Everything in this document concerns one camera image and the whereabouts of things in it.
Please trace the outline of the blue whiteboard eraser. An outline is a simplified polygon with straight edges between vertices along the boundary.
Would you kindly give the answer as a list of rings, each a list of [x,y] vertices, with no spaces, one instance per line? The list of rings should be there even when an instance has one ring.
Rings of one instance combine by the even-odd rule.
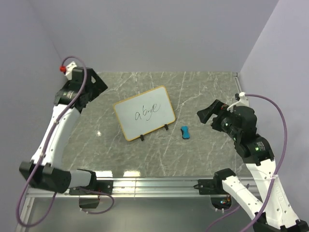
[[[189,139],[190,134],[187,126],[181,126],[181,133],[182,133],[182,138],[183,139]]]

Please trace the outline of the yellow framed whiteboard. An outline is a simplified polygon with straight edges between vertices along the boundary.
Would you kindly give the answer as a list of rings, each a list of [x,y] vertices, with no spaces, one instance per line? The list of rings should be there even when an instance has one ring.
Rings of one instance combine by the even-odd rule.
[[[165,86],[150,89],[113,105],[127,141],[171,124],[176,116]]]

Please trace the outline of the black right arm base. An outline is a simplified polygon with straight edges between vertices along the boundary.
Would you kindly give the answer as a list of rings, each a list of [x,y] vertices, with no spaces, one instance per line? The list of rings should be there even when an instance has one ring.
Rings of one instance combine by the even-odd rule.
[[[198,190],[199,195],[227,195],[227,192],[218,187],[213,179],[199,179],[193,188]]]

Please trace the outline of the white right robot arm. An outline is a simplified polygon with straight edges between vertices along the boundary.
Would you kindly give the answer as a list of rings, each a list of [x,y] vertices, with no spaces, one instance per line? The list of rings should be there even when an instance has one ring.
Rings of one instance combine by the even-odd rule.
[[[307,232],[308,223],[296,215],[286,197],[269,142],[256,132],[254,110],[247,105],[228,106],[215,100],[197,115],[201,123],[215,115],[211,127],[234,141],[234,148],[250,171],[261,198],[257,199],[230,169],[214,174],[214,190],[230,194],[251,218],[250,226],[256,232]]]

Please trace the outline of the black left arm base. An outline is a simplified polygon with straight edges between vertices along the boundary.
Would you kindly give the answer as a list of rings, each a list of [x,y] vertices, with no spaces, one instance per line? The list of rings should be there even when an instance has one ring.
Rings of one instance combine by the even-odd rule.
[[[69,195],[94,195],[101,192],[111,195],[113,190],[113,180],[97,180],[93,187],[74,187],[70,188]]]

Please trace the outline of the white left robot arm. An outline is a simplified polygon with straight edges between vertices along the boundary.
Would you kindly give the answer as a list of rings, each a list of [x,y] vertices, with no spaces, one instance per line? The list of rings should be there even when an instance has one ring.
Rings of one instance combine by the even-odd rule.
[[[32,188],[64,193],[80,187],[86,194],[93,194],[98,188],[96,173],[65,171],[62,157],[82,110],[108,87],[92,68],[74,67],[70,73],[71,79],[55,96],[51,121],[38,150],[30,162],[20,164],[19,171]]]

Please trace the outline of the aluminium right side rail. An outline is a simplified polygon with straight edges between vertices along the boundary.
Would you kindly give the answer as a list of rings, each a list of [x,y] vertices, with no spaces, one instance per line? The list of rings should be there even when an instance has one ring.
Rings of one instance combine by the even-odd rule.
[[[242,88],[241,88],[240,81],[239,81],[239,74],[237,72],[233,72],[232,74],[236,82],[238,93],[240,93],[242,92]]]

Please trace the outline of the aluminium front mounting rail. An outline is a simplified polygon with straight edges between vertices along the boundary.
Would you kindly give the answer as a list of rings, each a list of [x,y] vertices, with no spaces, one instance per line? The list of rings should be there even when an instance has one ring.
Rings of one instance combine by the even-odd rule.
[[[20,212],[19,232],[203,232],[215,223],[232,232],[249,222],[236,203],[215,209],[220,195],[201,195],[194,188],[197,177],[99,177],[104,191],[98,209],[90,215],[78,209],[79,199],[97,200],[95,195],[54,195],[30,188]]]

